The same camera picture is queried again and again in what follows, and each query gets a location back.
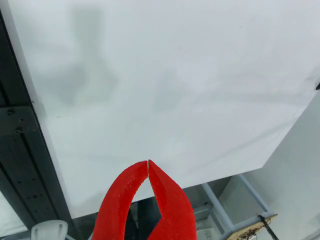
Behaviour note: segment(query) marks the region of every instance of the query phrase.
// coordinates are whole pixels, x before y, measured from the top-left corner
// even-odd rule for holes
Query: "metal frame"
[[[0,191],[28,229],[56,219],[72,228],[1,11],[0,46]]]
[[[259,204],[259,206],[263,209],[264,213],[261,214],[264,218],[270,218],[274,216],[275,214],[272,212],[271,208],[267,205],[267,203],[264,201],[264,199],[259,195],[259,193],[252,187],[252,185],[248,182],[248,180],[243,176],[242,174],[234,176],[240,180],[240,182],[244,185],[244,187],[247,189],[247,191],[250,193],[250,195],[256,200],[256,202]],[[258,216],[254,216],[252,218],[249,218],[247,220],[244,220],[242,222],[239,222],[237,224],[233,224],[231,219],[229,218],[228,214],[224,210],[223,206],[215,196],[214,192],[211,190],[210,186],[207,183],[203,183],[202,187],[205,191],[205,193],[208,195],[209,199],[211,200],[216,212],[217,216],[221,219],[221,221],[224,223],[223,225],[223,232],[222,227],[220,225],[219,220],[215,216],[213,210],[209,211],[209,214],[211,215],[213,221],[215,222],[218,230],[222,234],[220,240],[226,240],[228,239],[233,233],[238,232],[241,229],[244,229],[246,227],[249,227],[253,224],[261,222],[261,219]]]

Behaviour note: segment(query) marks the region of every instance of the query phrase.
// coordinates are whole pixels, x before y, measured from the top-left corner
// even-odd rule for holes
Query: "white plastic part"
[[[68,223],[62,220],[41,222],[31,229],[31,240],[65,240]]]

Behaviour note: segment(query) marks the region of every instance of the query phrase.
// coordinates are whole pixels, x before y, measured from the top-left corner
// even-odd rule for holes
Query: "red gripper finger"
[[[158,203],[161,219],[149,240],[196,240],[196,221],[185,192],[149,160],[149,180]]]
[[[132,199],[148,177],[148,162],[141,161],[124,170],[106,193],[93,231],[93,240],[124,240]]]

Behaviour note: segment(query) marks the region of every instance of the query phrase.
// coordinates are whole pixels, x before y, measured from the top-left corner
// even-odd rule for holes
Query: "white wall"
[[[0,192],[0,237],[26,230],[26,226]]]
[[[320,228],[320,93],[275,150],[263,168],[245,177],[278,217],[271,228],[281,240],[302,240]],[[233,178],[220,197],[231,220],[259,212]],[[259,240],[270,240],[267,231]]]

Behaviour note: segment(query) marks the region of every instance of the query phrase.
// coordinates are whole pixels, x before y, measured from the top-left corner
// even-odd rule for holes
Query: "white board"
[[[97,212],[138,161],[183,188],[262,167],[320,75],[320,2],[10,0],[7,10],[73,218]],[[146,182],[134,200],[152,194]]]

